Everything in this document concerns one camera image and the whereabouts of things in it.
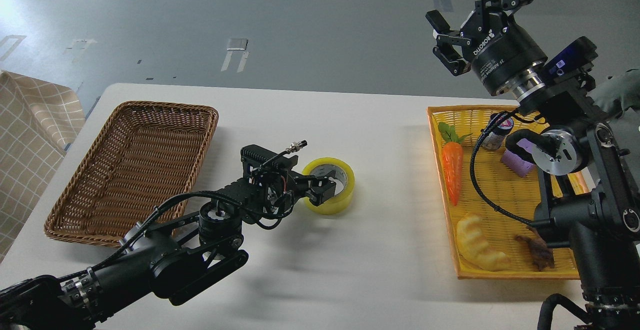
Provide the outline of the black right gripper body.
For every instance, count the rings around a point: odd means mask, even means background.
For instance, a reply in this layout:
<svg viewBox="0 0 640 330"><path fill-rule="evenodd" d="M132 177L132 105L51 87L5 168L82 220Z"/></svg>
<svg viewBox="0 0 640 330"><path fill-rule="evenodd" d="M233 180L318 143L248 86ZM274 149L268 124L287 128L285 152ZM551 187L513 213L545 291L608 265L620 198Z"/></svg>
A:
<svg viewBox="0 0 640 330"><path fill-rule="evenodd" d="M491 96L504 93L505 83L525 69L544 64L546 53L514 18L490 18L489 28L474 30L468 46L462 48L463 58Z"/></svg>

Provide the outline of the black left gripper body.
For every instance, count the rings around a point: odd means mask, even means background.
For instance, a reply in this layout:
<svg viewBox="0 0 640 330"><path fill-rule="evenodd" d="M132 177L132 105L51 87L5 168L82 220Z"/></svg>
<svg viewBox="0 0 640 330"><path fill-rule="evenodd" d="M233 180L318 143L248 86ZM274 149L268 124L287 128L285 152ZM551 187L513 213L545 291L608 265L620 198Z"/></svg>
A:
<svg viewBox="0 0 640 330"><path fill-rule="evenodd" d="M260 210L292 210L297 201L311 187L310 175L271 166L260 167L260 186L263 189Z"/></svg>

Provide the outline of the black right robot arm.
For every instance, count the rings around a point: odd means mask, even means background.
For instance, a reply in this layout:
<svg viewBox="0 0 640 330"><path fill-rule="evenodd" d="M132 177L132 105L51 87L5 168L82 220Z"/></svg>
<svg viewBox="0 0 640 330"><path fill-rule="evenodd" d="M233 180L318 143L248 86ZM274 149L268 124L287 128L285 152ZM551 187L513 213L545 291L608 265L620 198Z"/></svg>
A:
<svg viewBox="0 0 640 330"><path fill-rule="evenodd" d="M606 114L588 93L596 45L581 36L553 59L517 25L515 12L533 0L475 0L461 29L437 10L426 13L434 28L434 55L458 76L473 71L492 96L512 92L518 107L499 112L480 133L470 159L470 180L490 207L531 226L549 248L570 248L582 295L581 308L553 294L541 306L537 327L549 330L562 306L584 330L639 328L639 189L617 145ZM499 123L538 112L547 123L506 137L506 147L538 168L541 203L525 219L487 198L476 178L480 145Z"/></svg>

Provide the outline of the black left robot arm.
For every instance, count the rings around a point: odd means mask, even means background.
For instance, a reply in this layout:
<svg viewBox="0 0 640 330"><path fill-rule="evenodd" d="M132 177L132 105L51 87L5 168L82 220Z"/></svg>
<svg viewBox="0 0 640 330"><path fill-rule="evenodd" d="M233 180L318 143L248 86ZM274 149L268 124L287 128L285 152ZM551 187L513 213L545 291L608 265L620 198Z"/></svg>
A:
<svg viewBox="0 0 640 330"><path fill-rule="evenodd" d="M154 208L104 261L71 275L37 276L1 292L3 330L93 330L153 294L182 305L244 266L242 226L276 228L301 199L327 205L347 195L348 167L294 171L306 141L275 153L240 151L243 174L215 191L182 193Z"/></svg>

